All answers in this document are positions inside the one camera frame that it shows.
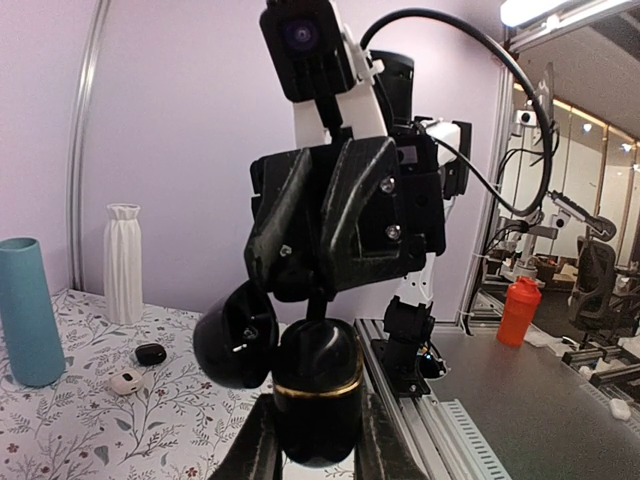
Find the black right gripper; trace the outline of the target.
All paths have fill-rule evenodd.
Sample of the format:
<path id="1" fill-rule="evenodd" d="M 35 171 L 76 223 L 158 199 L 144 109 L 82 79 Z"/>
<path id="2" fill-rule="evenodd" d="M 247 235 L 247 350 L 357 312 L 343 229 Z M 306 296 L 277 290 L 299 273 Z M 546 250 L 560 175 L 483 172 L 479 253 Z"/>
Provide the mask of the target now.
<path id="1" fill-rule="evenodd" d="M 244 249 L 251 281 L 278 300 L 307 300 L 310 275 L 328 298 L 421 270 L 445 249 L 435 148 L 401 165 L 390 137 L 351 139 L 254 161 L 254 223 Z M 285 242 L 297 262 L 284 260 Z"/>

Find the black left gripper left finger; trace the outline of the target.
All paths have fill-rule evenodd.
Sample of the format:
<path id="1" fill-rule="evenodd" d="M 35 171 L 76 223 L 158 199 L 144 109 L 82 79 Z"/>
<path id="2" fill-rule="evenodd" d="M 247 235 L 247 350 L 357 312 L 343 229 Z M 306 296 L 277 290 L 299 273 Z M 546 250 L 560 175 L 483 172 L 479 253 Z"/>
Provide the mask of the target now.
<path id="1" fill-rule="evenodd" d="M 280 442 L 275 431 L 273 395 L 261 394 L 212 479 L 279 478 Z"/>

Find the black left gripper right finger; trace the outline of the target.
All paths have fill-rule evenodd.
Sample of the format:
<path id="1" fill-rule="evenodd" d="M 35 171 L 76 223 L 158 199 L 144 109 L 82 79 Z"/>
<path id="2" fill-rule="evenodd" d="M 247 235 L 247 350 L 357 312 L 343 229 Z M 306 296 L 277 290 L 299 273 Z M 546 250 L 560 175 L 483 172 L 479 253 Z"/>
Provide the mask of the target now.
<path id="1" fill-rule="evenodd" d="M 377 394 L 362 401 L 361 433 L 354 456 L 355 479 L 427 479 Z"/>

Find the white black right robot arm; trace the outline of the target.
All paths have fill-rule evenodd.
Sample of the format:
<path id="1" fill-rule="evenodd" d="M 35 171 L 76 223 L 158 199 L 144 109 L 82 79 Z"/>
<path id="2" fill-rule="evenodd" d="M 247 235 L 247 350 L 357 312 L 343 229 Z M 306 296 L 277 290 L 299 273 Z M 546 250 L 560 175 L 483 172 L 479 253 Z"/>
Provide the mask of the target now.
<path id="1" fill-rule="evenodd" d="M 386 136 L 343 137 L 252 164 L 249 274 L 283 302 L 329 302 L 342 291 L 404 278 L 428 286 L 446 248 L 445 204 L 467 179 L 439 156 L 437 132 L 463 144 L 471 127 L 411 113 L 413 61 L 374 51 L 374 92 L 391 113 Z"/>

